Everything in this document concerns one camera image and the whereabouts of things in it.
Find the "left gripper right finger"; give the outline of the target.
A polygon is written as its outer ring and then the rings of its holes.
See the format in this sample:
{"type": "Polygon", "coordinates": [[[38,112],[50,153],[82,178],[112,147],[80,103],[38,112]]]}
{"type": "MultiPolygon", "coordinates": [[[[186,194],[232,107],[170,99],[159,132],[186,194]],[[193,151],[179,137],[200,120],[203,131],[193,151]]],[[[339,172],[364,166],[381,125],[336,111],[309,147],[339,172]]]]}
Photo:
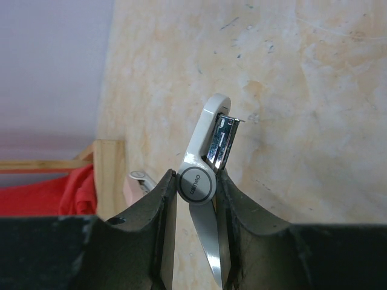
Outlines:
{"type": "Polygon", "coordinates": [[[287,222],[217,177],[224,289],[385,289],[386,225],[287,222]]]}

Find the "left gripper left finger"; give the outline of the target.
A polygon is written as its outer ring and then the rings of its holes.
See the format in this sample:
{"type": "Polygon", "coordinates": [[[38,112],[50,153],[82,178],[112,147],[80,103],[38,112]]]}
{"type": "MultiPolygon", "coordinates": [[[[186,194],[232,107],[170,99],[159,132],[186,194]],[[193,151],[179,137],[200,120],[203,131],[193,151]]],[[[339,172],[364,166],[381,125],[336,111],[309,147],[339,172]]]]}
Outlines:
{"type": "Polygon", "coordinates": [[[2,289],[171,289],[177,189],[153,190],[106,221],[97,216],[1,219],[2,289]]]}

